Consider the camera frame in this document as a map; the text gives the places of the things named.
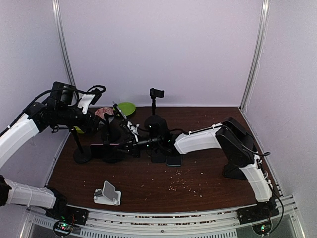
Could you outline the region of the black phone pink edge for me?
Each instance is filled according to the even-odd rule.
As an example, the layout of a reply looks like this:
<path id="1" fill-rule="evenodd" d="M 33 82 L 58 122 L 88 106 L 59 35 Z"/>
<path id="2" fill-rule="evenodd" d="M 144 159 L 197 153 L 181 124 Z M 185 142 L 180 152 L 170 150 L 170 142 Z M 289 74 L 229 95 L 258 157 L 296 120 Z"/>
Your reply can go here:
<path id="1" fill-rule="evenodd" d="M 114 145 L 91 144 L 91 156 L 93 159 L 124 159 L 125 154 L 115 149 Z"/>

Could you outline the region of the black phone front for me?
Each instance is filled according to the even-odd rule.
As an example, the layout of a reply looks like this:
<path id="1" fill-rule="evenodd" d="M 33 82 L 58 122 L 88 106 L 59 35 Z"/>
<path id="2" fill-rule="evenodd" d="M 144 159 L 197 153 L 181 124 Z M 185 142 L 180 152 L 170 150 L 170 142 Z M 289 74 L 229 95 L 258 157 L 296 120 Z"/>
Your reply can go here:
<path id="1" fill-rule="evenodd" d="M 150 152 L 151 162 L 164 163 L 167 160 L 167 156 L 160 149 L 152 149 Z"/>

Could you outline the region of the black round-base tall stand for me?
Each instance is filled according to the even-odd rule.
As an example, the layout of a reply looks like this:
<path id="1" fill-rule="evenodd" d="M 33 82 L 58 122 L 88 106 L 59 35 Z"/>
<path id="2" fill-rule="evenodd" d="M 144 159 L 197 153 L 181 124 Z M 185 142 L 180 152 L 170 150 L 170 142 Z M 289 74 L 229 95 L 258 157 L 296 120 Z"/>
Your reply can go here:
<path id="1" fill-rule="evenodd" d="M 78 164 L 83 164 L 91 160 L 92 155 L 91 155 L 91 150 L 89 146 L 83 146 L 80 142 L 77 130 L 75 127 L 72 127 L 70 130 L 70 133 L 72 134 L 77 148 L 75 149 L 73 153 L 73 159 L 76 163 Z"/>

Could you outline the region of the black round-base phone stand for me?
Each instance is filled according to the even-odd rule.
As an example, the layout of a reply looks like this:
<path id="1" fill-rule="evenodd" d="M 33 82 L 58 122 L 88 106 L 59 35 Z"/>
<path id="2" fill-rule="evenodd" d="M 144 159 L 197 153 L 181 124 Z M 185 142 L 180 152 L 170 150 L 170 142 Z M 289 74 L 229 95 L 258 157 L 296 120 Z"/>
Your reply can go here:
<path id="1" fill-rule="evenodd" d="M 165 96 L 164 90 L 159 90 L 155 88 L 150 89 L 150 98 L 152 100 L 152 104 L 151 104 L 152 115 L 149 116 L 144 122 L 144 126 L 146 129 L 150 129 L 154 125 L 160 123 L 161 118 L 160 116 L 156 115 L 156 98 L 164 98 L 164 96 Z"/>

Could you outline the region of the black phone teal edge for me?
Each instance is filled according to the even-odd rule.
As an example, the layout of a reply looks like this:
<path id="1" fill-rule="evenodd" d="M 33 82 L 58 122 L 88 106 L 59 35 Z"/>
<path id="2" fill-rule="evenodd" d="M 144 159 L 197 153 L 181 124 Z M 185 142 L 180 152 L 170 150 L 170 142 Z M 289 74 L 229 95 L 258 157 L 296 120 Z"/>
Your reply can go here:
<path id="1" fill-rule="evenodd" d="M 183 156 L 167 156 L 166 164 L 172 167 L 180 167 L 182 165 Z"/>

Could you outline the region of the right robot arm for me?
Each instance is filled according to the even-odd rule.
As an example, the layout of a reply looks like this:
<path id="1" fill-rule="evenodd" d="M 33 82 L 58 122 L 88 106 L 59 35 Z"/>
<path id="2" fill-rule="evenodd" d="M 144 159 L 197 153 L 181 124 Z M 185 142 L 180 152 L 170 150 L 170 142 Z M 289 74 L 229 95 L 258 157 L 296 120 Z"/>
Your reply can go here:
<path id="1" fill-rule="evenodd" d="M 158 115 L 150 116 L 144 122 L 147 136 L 141 136 L 139 128 L 131 122 L 122 124 L 130 134 L 130 140 L 115 146 L 116 150 L 138 157 L 142 149 L 157 148 L 165 156 L 182 156 L 194 151 L 222 149 L 228 159 L 223 174 L 227 178 L 247 180 L 256 199 L 254 215 L 264 219 L 277 208 L 267 170 L 254 138 L 233 117 L 210 127 L 186 132 L 180 128 L 169 129 L 165 119 Z"/>

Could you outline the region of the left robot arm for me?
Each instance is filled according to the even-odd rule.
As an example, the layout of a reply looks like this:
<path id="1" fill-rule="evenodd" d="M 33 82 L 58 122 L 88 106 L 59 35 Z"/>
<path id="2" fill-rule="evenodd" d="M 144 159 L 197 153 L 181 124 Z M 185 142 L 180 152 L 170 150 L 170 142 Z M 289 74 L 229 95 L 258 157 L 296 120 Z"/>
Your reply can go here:
<path id="1" fill-rule="evenodd" d="M 27 141 L 51 128 L 94 132 L 100 118 L 91 114 L 88 107 L 97 102 L 106 88 L 94 85 L 87 91 L 61 82 L 54 82 L 50 90 L 36 96 L 17 118 L 0 134 L 0 164 L 3 166 L 10 157 Z M 4 176 L 0 178 L 0 204 L 18 204 L 51 209 L 60 220 L 71 216 L 71 209 L 62 202 L 62 196 L 49 188 L 39 188 L 13 182 Z"/>

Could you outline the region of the small phone on rear stand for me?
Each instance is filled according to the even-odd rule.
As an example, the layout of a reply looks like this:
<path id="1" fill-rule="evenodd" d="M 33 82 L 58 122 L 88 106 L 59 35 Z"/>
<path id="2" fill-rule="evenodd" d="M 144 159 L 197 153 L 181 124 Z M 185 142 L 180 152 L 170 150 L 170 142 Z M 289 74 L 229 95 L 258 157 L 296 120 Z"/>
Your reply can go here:
<path id="1" fill-rule="evenodd" d="M 122 112 L 122 110 L 119 108 L 118 104 L 113 101 L 113 113 L 115 116 L 121 117 L 123 120 L 127 120 L 126 115 Z"/>

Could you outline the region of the white desktop phone stand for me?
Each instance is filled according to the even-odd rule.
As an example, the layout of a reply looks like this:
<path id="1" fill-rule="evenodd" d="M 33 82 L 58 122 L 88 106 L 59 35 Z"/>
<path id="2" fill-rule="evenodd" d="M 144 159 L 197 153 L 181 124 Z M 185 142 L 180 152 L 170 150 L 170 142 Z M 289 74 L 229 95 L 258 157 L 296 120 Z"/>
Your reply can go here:
<path id="1" fill-rule="evenodd" d="M 121 192 L 105 180 L 102 189 L 95 190 L 94 202 L 102 205 L 119 206 L 121 204 Z"/>

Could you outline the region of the black folding wedge stand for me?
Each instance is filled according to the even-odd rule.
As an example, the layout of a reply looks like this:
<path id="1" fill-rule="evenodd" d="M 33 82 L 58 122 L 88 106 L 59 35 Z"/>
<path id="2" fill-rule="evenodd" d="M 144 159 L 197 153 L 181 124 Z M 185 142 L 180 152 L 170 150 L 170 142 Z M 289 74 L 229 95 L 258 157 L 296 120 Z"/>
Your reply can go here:
<path id="1" fill-rule="evenodd" d="M 235 164 L 228 162 L 223 168 L 222 175 L 229 179 L 247 180 L 244 173 L 240 170 L 240 168 L 243 168 L 246 165 L 247 164 L 236 166 Z"/>

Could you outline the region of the white patterned bowl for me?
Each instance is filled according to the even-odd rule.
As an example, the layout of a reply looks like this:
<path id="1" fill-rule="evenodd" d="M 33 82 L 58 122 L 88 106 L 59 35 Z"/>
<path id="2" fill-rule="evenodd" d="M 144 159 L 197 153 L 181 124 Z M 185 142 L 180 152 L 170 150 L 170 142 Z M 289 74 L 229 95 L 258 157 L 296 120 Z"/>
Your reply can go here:
<path id="1" fill-rule="evenodd" d="M 95 115 L 99 116 L 102 119 L 105 119 L 106 115 L 109 123 L 111 123 L 114 119 L 114 110 L 111 107 L 102 107 L 95 111 Z"/>

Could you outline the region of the green bowl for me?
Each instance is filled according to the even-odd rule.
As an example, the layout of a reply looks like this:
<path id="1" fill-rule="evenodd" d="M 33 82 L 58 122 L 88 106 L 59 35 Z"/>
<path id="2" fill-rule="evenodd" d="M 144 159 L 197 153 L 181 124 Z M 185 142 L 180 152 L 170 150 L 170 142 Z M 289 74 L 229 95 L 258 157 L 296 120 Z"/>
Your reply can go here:
<path id="1" fill-rule="evenodd" d="M 75 126 L 74 128 L 76 129 L 76 131 L 77 131 L 79 134 L 85 134 L 85 132 L 84 132 L 82 129 L 80 129 L 79 127 Z"/>

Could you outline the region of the green plate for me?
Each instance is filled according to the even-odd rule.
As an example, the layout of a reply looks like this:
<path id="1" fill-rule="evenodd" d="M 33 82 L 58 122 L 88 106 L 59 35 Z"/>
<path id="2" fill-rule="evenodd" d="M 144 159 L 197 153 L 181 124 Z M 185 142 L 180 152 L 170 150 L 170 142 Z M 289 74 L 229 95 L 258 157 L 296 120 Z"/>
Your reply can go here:
<path id="1" fill-rule="evenodd" d="M 118 108 L 126 115 L 132 115 L 135 110 L 136 106 L 133 103 L 130 102 L 122 102 L 118 104 Z"/>

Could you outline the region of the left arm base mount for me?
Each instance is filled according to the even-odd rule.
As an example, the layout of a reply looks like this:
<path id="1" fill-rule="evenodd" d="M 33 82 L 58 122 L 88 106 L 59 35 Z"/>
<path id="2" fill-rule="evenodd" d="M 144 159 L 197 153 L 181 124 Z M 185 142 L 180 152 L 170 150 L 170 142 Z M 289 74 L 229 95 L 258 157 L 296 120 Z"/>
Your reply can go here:
<path id="1" fill-rule="evenodd" d="M 86 224 L 89 211 L 82 208 L 67 206 L 66 213 L 62 215 L 54 209 L 44 208 L 45 215 L 54 218 L 53 232 L 59 237 L 80 232 L 80 226 Z"/>

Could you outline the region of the front aluminium rail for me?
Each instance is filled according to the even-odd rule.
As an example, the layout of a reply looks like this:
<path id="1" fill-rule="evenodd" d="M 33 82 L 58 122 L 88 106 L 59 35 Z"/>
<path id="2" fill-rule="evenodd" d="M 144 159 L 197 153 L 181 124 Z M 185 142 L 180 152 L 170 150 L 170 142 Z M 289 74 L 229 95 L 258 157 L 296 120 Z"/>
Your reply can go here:
<path id="1" fill-rule="evenodd" d="M 209 211 L 179 213 L 132 213 L 84 208 L 88 217 L 76 225 L 66 238 L 308 238 L 293 196 L 277 201 L 280 214 L 271 219 L 242 224 L 240 206 Z M 254 231 L 261 222 L 272 222 L 273 233 L 261 236 Z M 26 218 L 18 238 L 63 238 L 53 231 L 56 219 L 45 216 L 39 208 L 26 209 Z"/>

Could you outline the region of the left aluminium frame post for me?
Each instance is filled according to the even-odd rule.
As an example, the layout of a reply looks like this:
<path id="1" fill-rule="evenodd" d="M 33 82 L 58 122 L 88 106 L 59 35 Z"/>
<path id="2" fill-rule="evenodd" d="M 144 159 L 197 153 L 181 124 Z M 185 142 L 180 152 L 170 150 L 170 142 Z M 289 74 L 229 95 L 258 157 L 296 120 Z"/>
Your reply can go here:
<path id="1" fill-rule="evenodd" d="M 61 53 L 62 53 L 62 59 L 64 63 L 64 67 L 66 70 L 66 74 L 68 77 L 69 84 L 75 86 L 75 80 L 74 80 L 74 75 L 70 63 L 70 58 L 67 50 L 67 45 L 66 45 L 66 39 L 65 39 L 65 34 L 64 34 L 64 29 L 63 29 L 63 23 L 62 23 L 62 17 L 61 17 L 61 11 L 60 11 L 60 2 L 59 0 L 52 0 L 52 7 L 53 7 L 53 16 L 57 28 L 57 34 L 59 37 L 59 44 L 61 48 Z"/>

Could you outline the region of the aluminium frame post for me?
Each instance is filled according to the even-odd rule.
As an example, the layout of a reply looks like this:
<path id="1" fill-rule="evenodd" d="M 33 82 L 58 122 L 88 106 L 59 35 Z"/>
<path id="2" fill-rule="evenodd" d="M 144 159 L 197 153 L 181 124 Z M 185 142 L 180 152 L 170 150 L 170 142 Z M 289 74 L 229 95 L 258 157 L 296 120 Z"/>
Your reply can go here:
<path id="1" fill-rule="evenodd" d="M 263 0 L 262 6 L 261 6 L 261 13 L 259 18 L 259 26 L 258 26 L 258 32 L 254 47 L 254 53 L 251 61 L 251 66 L 247 78 L 247 83 L 245 86 L 245 90 L 243 93 L 243 97 L 240 104 L 240 110 L 244 112 L 247 108 L 249 98 L 252 94 L 254 82 L 256 80 L 257 76 L 257 70 L 259 67 L 260 57 L 261 53 L 264 47 L 264 41 L 265 36 L 267 32 L 267 25 L 268 25 L 268 19 L 269 19 L 269 10 L 270 10 L 270 0 Z"/>
<path id="2" fill-rule="evenodd" d="M 66 70 L 66 74 L 68 77 L 69 84 L 75 86 L 75 80 L 74 80 L 74 75 L 70 63 L 70 58 L 67 50 L 67 45 L 66 45 L 66 39 L 65 39 L 65 34 L 64 34 L 64 29 L 63 29 L 63 23 L 62 23 L 62 17 L 61 17 L 61 11 L 60 11 L 60 2 L 59 0 L 52 0 L 52 7 L 53 7 L 53 16 L 57 28 L 57 34 L 59 37 L 59 44 L 61 48 L 61 53 L 62 53 L 62 59 L 64 63 L 64 67 Z"/>

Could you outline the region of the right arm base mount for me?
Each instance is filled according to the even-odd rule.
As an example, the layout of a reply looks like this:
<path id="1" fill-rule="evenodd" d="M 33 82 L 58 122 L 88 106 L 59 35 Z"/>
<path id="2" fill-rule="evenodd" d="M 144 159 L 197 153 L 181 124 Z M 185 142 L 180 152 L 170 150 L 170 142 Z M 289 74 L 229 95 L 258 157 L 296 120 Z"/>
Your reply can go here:
<path id="1" fill-rule="evenodd" d="M 237 210 L 240 225 L 251 224 L 255 234 L 268 236 L 273 230 L 272 218 L 279 215 L 276 205 L 255 205 Z"/>

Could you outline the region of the right aluminium frame post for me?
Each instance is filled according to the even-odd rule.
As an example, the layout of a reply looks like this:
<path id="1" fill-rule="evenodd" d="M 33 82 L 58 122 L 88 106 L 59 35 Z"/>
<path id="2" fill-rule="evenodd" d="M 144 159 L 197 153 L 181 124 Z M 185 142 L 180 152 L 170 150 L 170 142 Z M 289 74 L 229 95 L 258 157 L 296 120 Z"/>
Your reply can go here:
<path id="1" fill-rule="evenodd" d="M 264 41 L 265 36 L 267 32 L 267 25 L 268 25 L 268 19 L 269 19 L 269 10 L 270 10 L 270 0 L 263 0 L 262 6 L 261 6 L 261 13 L 259 18 L 259 26 L 258 26 L 258 32 L 254 47 L 254 53 L 251 61 L 251 66 L 247 78 L 247 83 L 245 86 L 245 90 L 243 93 L 243 97 L 240 104 L 240 110 L 244 112 L 247 108 L 249 98 L 252 94 L 254 82 L 256 80 L 257 76 L 257 70 L 259 67 L 260 57 L 261 53 L 264 47 Z"/>

